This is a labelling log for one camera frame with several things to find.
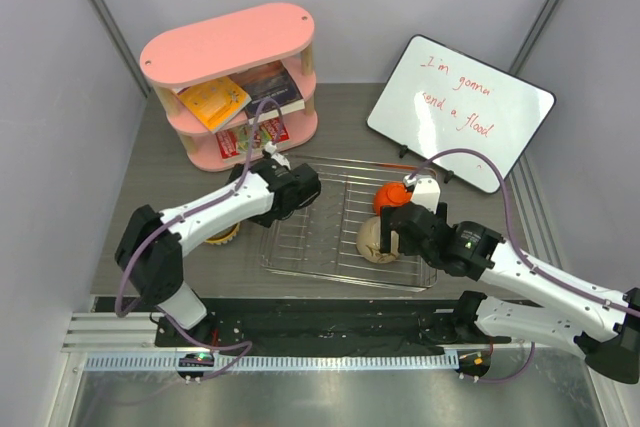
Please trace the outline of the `orange bowl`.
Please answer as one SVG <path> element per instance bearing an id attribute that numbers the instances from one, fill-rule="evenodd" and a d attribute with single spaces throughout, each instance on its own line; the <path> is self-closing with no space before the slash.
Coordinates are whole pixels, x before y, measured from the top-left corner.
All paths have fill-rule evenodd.
<path id="1" fill-rule="evenodd" d="M 373 211 L 381 214 L 383 207 L 399 207 L 411 200 L 412 193 L 402 182 L 389 182 L 381 186 L 373 197 Z"/>

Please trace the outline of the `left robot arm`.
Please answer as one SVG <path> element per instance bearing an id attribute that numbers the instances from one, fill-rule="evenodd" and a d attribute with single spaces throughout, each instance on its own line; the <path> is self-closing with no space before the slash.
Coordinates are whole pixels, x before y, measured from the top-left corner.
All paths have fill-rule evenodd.
<path id="1" fill-rule="evenodd" d="M 183 259 L 196 247 L 238 223 L 263 227 L 309 206 L 321 193 L 318 173 L 308 164 L 291 167 L 280 155 L 237 164 L 226 184 L 177 207 L 149 205 L 131 215 L 115 252 L 121 284 L 131 283 L 141 300 L 169 315 L 190 345 L 205 344 L 213 322 L 184 279 Z"/>

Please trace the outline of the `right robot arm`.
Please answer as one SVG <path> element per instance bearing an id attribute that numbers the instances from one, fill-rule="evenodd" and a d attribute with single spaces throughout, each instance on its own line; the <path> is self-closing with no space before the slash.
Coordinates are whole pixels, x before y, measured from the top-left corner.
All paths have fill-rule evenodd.
<path id="1" fill-rule="evenodd" d="M 624 384 L 639 381 L 639 291 L 607 289 L 523 253 L 478 223 L 446 222 L 446 207 L 432 212 L 409 202 L 381 210 L 381 249 L 391 243 L 452 277 L 494 285 L 528 300 L 512 305 L 478 292 L 458 301 L 451 327 L 465 342 L 521 338 L 564 350 L 599 374 Z"/>

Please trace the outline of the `beige speckled bowl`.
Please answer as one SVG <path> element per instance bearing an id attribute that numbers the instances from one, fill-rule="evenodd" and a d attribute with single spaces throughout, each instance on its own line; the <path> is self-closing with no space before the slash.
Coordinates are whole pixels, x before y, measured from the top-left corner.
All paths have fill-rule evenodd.
<path id="1" fill-rule="evenodd" d="M 367 219 L 359 228 L 356 236 L 356 249 L 367 261 L 374 264 L 388 264 L 400 257 L 399 236 L 391 232 L 391 251 L 381 251 L 381 219 L 374 216 Z"/>

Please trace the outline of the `metal wire dish rack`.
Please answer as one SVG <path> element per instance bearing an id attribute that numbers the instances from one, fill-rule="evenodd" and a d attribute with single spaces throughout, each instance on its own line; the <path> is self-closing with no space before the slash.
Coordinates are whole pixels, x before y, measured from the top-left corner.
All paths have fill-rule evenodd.
<path id="1" fill-rule="evenodd" d="M 318 173 L 321 194 L 310 206 L 274 222 L 263 233 L 263 268 L 282 275 L 408 292 L 436 284 L 436 270 L 418 256 L 375 264 L 356 247 L 360 228 L 374 216 L 377 191 L 402 181 L 413 170 L 411 166 L 294 154 L 289 160 L 292 166 L 306 163 Z"/>

